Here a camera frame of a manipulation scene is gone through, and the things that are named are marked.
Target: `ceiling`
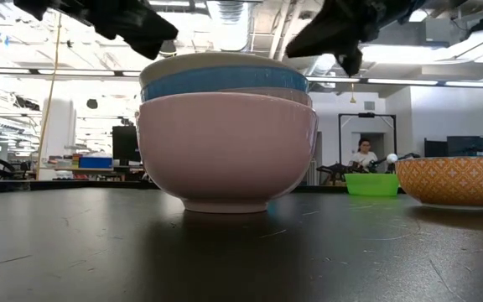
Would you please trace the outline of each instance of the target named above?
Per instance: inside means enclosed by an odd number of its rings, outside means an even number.
[[[242,51],[255,55],[267,56],[296,67],[302,72],[313,69],[318,58],[289,59],[284,53],[288,41],[302,29],[316,12],[323,0],[305,0],[303,2],[284,0],[265,0],[261,3],[247,4],[250,15],[247,18],[247,46]],[[449,8],[449,1],[428,1],[424,7],[426,14],[432,19],[462,18],[481,16],[483,0],[460,1],[462,5],[455,9]],[[221,51],[224,47],[234,45],[228,34],[218,33],[217,19],[202,13],[213,7],[213,3],[196,1],[197,9],[190,12],[185,1],[150,1],[154,8],[170,23],[179,29],[179,37],[175,41],[178,54],[194,52]],[[48,11],[43,22],[38,22],[32,16],[15,8],[12,1],[0,0],[0,68],[17,67],[27,69],[53,69],[55,63],[56,20],[58,13]],[[452,21],[450,32],[455,37],[463,36],[456,27],[461,23]],[[410,23],[411,30],[418,32],[421,23]],[[375,44],[403,44],[409,36],[404,27],[392,24],[382,30]],[[436,78],[451,80],[479,80],[483,78],[483,64],[467,63],[454,65],[420,65],[395,64],[390,62],[375,62],[367,60],[361,67],[361,76],[376,78]],[[94,29],[66,16],[62,17],[62,28],[59,45],[59,64],[61,69],[77,70],[141,70],[152,63],[131,50],[124,41],[117,38],[113,41],[102,38]],[[343,76],[338,65],[333,65],[325,71],[326,75]],[[139,100],[136,96],[139,85],[136,81],[102,81],[83,80],[80,78],[56,81],[57,89],[68,91],[78,107],[78,117],[96,117],[80,119],[78,123],[79,138],[85,138],[87,133],[109,133],[112,125],[120,124],[119,119],[112,116],[133,117],[137,111]],[[332,91],[349,91],[349,85],[337,84]],[[358,91],[374,91],[385,96],[392,91],[389,86],[362,86]],[[24,78],[0,75],[0,113],[31,112],[27,108],[15,106],[14,96],[21,96],[39,105],[49,93],[49,81],[46,77]],[[96,99],[98,108],[86,107],[86,101]],[[0,121],[12,119],[11,122],[22,123],[25,128],[31,128],[31,137],[39,131],[38,117],[0,117]],[[101,143],[89,139],[80,140],[96,149],[106,148],[109,142],[107,134]]]

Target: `green basket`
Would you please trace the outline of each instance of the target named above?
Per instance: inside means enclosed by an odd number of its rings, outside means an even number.
[[[361,196],[396,196],[398,177],[395,174],[346,174],[348,193]]]

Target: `black table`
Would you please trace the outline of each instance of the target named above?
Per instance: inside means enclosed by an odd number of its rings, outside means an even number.
[[[0,301],[483,301],[483,211],[297,193],[208,215],[158,190],[2,193]]]

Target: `woman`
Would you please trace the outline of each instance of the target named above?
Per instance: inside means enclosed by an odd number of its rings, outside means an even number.
[[[377,161],[377,156],[373,152],[370,152],[370,140],[367,138],[361,138],[359,140],[359,148],[351,157],[351,161],[359,164],[367,171],[368,169],[366,166],[368,166],[372,160]]]

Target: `pipe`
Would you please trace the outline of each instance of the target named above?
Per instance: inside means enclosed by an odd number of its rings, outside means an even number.
[[[283,35],[284,24],[286,23],[286,17],[288,16],[288,9],[290,8],[290,2],[283,2],[283,6],[279,11],[281,18],[278,21],[277,28],[273,35],[272,47],[269,49],[269,59],[275,59],[275,53],[277,52],[278,42]]]
[[[217,43],[222,51],[242,51],[249,44],[250,3],[209,1],[210,16],[217,24]]]
[[[286,34],[283,37],[283,43],[281,44],[281,49],[278,52],[278,61],[282,61],[284,57],[284,52],[286,51],[286,46],[292,38],[293,31],[295,30],[295,24],[299,20],[299,15],[301,14],[301,8],[303,8],[304,1],[297,0],[295,6],[293,7],[292,17],[290,18],[290,24],[286,30]]]

